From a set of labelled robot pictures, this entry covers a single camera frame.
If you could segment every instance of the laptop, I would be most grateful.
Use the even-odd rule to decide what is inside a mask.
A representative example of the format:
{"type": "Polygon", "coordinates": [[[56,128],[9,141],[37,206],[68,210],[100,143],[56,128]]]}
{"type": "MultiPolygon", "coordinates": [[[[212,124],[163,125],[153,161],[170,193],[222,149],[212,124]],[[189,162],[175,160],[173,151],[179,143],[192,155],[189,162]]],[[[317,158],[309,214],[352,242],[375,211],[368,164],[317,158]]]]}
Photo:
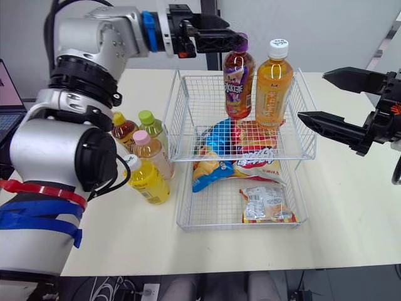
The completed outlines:
{"type": "Polygon", "coordinates": [[[0,59],[0,146],[11,138],[25,114],[25,106],[0,59]]]}

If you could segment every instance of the red strap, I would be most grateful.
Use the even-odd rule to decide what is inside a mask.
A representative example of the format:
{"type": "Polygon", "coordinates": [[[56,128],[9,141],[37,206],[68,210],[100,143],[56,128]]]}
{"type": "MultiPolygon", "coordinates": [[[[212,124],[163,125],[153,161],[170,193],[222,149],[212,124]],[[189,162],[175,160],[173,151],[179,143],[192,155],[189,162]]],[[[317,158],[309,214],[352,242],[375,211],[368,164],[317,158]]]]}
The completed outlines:
{"type": "Polygon", "coordinates": [[[63,190],[60,188],[42,186],[39,184],[21,183],[17,180],[1,180],[0,187],[3,187],[9,193],[24,192],[24,193],[40,193],[40,194],[45,194],[47,196],[57,196],[59,198],[67,199],[80,205],[84,210],[88,205],[86,199],[84,199],[80,195],[73,193],[72,191],[63,190]]]}

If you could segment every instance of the pink bottle cap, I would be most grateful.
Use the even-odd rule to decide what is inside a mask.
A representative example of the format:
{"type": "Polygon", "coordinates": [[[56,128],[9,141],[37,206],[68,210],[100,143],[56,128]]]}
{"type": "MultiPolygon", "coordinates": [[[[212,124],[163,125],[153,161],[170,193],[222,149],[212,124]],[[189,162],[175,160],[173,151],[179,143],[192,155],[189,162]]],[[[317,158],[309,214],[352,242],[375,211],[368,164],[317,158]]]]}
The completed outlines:
{"type": "Polygon", "coordinates": [[[132,135],[135,144],[137,145],[147,145],[151,138],[145,130],[138,130],[132,135]]]}

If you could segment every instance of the laptop screen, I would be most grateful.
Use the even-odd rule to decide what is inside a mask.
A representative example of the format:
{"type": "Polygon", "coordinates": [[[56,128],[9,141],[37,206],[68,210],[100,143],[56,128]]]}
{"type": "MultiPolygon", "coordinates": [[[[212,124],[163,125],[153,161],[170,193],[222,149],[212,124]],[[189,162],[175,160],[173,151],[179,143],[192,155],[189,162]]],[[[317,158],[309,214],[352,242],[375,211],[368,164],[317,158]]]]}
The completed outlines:
{"type": "Polygon", "coordinates": [[[0,110],[4,108],[24,108],[24,105],[4,62],[0,60],[0,110]]]}

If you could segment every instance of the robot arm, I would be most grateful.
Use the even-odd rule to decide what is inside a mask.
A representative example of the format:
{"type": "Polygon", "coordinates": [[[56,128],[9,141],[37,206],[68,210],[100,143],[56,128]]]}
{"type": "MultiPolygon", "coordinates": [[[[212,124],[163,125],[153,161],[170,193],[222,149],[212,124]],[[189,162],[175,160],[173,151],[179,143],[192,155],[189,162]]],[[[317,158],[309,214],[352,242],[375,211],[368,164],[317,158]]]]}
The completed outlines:
{"type": "MultiPolygon", "coordinates": [[[[363,127],[344,122],[343,117],[326,112],[300,112],[303,123],[323,137],[347,144],[358,155],[364,156],[373,142],[391,142],[401,151],[401,72],[387,74],[346,67],[323,75],[338,88],[360,93],[380,95],[376,111],[370,112],[363,127]]],[[[392,183],[401,184],[401,158],[395,167],[392,183]]]]}
{"type": "Polygon", "coordinates": [[[107,132],[111,109],[122,101],[117,82],[127,60],[149,51],[180,58],[230,51],[242,37],[228,26],[181,4],[167,13],[102,7],[61,24],[48,88],[11,142],[23,183],[0,181],[17,193],[0,206],[1,300],[24,300],[38,282],[53,283],[80,244],[87,202],[123,184],[112,186],[118,156],[107,132]]]}

